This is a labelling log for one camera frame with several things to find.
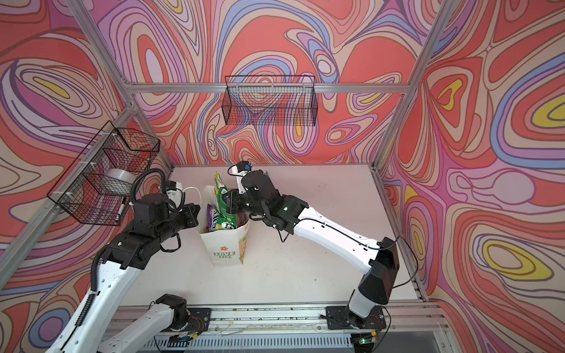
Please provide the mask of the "dark green snack packet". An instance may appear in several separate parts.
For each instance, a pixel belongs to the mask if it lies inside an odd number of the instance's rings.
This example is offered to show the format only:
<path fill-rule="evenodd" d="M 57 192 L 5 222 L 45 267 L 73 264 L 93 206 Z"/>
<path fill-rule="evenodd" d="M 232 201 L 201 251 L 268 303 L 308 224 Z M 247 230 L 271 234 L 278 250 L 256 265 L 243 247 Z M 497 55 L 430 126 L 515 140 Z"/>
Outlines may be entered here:
<path fill-rule="evenodd" d="M 218 172 L 215 173 L 214 182 L 215 182 L 214 192 L 216 195 L 216 210 L 219 212 L 219 214 L 220 213 L 224 215 L 229 214 L 227 211 L 227 204 L 222 198 L 223 195 L 225 195 L 228 192 L 228 189 L 226 185 L 223 183 L 223 180 Z"/>

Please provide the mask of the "yellow green candy packet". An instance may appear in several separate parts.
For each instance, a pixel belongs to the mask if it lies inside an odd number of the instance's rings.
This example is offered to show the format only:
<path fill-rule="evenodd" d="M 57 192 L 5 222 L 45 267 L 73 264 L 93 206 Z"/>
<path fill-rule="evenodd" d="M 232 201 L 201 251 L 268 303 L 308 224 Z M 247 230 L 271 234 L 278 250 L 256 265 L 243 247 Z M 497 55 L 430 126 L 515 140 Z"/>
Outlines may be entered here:
<path fill-rule="evenodd" d="M 216 225 L 213 227 L 214 230 L 226 230 L 226 229 L 237 229 L 245 225 L 248 222 L 248 216 L 246 213 L 239 213 L 237 215 L 231 214 L 219 214 Z"/>

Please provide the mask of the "purple Fox's candy packet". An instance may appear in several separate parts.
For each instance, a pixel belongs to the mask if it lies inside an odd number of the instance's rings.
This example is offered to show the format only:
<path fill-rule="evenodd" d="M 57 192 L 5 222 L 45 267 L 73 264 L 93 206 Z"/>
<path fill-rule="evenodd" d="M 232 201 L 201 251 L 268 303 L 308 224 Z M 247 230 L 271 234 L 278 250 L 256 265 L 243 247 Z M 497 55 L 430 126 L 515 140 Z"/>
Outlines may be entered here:
<path fill-rule="evenodd" d="M 207 205 L 207 231 L 208 232 L 215 232 L 217 231 L 217 224 L 219 220 L 219 212 L 216 208 L 208 204 Z"/>

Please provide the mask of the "white paper gift bag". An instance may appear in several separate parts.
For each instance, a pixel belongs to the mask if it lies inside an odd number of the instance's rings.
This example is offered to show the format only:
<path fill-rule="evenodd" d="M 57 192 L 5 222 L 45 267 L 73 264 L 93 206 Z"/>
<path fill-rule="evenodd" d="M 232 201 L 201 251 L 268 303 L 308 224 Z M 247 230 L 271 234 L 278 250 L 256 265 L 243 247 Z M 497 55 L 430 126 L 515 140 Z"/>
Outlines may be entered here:
<path fill-rule="evenodd" d="M 244 263 L 244 255 L 247 249 L 247 238 L 250 228 L 250 220 L 244 226 L 237 229 L 207 231 L 207 205 L 216 207 L 216 195 L 214 187 L 209 185 L 199 190 L 189 186 L 182 190 L 187 203 L 197 202 L 201 210 L 197 216 L 199 225 L 196 230 L 200 234 L 209 258 L 214 266 L 240 266 Z"/>

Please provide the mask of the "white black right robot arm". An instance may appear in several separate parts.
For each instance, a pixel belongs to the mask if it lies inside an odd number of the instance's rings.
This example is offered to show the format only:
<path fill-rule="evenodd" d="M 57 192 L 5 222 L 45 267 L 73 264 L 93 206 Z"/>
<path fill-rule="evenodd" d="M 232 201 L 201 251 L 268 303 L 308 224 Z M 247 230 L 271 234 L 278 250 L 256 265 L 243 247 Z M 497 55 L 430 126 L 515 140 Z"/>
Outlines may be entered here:
<path fill-rule="evenodd" d="M 362 273 L 346 307 L 349 322 L 356 319 L 360 326 L 374 308 L 389 303 L 400 270 L 396 241 L 367 238 L 329 220 L 306 201 L 282 195 L 266 173 L 253 171 L 247 162 L 229 167 L 227 173 L 238 184 L 238 188 L 221 194 L 228 213 L 246 213 L 251 220 L 263 222 L 278 233 L 313 241 Z"/>

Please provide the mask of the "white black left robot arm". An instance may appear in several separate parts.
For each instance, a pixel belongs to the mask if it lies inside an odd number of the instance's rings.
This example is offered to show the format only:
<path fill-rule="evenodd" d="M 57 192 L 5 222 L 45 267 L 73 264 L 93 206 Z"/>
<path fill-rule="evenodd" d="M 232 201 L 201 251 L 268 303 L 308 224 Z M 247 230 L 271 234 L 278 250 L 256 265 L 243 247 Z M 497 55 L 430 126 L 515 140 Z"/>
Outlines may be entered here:
<path fill-rule="evenodd" d="M 103 338 L 124 296 L 163 243 L 198 225 L 197 204 L 177 204 L 167 194 L 161 169 L 148 169 L 129 191 L 133 220 L 95 255 L 91 285 L 49 352 L 137 352 L 165 329 L 187 330 L 191 315 L 184 298 L 164 294 L 148 311 L 112 338 Z"/>

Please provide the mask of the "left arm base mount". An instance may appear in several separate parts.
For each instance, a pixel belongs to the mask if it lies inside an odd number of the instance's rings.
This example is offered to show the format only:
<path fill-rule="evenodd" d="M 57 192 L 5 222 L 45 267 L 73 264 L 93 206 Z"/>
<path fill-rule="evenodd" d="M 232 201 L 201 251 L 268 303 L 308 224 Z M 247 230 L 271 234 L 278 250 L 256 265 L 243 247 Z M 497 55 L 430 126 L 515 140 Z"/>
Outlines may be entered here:
<path fill-rule="evenodd" d="M 173 323 L 160 334 L 193 335 L 207 332 L 212 310 L 209 307 L 189 307 L 186 314 L 174 315 Z"/>

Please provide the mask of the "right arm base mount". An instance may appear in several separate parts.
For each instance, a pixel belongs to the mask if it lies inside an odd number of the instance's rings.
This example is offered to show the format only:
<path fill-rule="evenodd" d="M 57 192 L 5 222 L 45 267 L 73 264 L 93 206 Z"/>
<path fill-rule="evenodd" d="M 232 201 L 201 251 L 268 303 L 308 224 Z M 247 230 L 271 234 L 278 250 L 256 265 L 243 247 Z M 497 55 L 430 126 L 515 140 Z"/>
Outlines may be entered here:
<path fill-rule="evenodd" d="M 319 318 L 326 321 L 330 330 L 372 329 L 379 332 L 387 327 L 380 305 L 373 307 L 366 318 L 354 314 L 346 306 L 327 306 Z"/>

